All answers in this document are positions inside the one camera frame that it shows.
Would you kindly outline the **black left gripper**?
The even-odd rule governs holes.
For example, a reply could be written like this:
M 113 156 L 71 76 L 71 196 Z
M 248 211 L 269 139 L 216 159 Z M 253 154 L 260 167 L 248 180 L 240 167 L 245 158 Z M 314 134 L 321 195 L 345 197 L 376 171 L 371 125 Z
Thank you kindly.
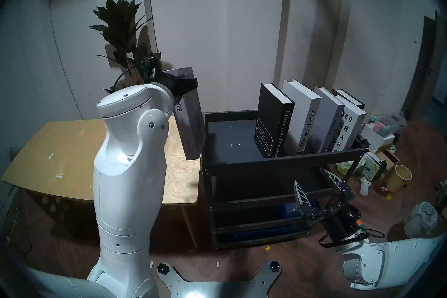
M 161 72 L 158 83 L 166 86 L 174 97 L 174 104 L 181 101 L 186 92 L 191 92 L 198 88 L 199 84 L 196 78 L 185 79 L 185 74 L 173 75 Z

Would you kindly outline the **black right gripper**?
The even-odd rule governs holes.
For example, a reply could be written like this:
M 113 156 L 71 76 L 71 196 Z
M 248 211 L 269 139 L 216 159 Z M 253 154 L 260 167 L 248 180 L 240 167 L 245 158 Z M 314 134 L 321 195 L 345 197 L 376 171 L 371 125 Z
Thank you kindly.
M 301 186 L 295 181 L 295 200 L 297 210 L 304 218 L 307 230 L 312 234 L 317 224 L 321 224 L 326 234 L 319 242 L 329 238 L 331 242 L 357 242 L 363 240 L 363 231 L 358 221 L 359 209 L 346 203 L 355 199 L 348 182 L 323 168 L 323 176 L 332 189 L 332 200 L 323 207 L 318 201 L 309 201 Z

